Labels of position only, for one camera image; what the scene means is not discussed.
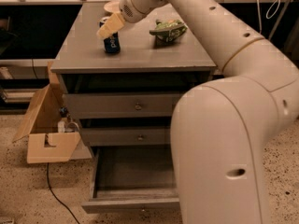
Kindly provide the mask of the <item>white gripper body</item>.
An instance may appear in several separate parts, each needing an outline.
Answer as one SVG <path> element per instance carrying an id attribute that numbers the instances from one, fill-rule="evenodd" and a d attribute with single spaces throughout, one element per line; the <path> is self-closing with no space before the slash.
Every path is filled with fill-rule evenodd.
<path id="1" fill-rule="evenodd" d="M 146 18 L 153 9 L 165 5 L 165 0 L 120 0 L 119 9 L 124 19 L 137 23 Z"/>

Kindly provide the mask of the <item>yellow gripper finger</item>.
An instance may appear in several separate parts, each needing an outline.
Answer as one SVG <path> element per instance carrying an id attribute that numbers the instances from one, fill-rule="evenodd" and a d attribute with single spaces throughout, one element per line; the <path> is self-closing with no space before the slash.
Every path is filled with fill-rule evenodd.
<path id="1" fill-rule="evenodd" d="M 98 29 L 96 35 L 106 39 L 117 33 L 125 24 L 125 19 L 120 12 L 113 13 L 106 22 Z"/>

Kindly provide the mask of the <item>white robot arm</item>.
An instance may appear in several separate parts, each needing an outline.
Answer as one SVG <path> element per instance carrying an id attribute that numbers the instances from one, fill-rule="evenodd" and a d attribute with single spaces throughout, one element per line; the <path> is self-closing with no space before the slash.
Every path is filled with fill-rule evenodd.
<path id="1" fill-rule="evenodd" d="M 263 147 L 299 115 L 299 71 L 269 40 L 214 0 L 121 0 L 106 37 L 173 6 L 223 77 L 187 91 L 171 120 L 184 224 L 271 224 Z"/>

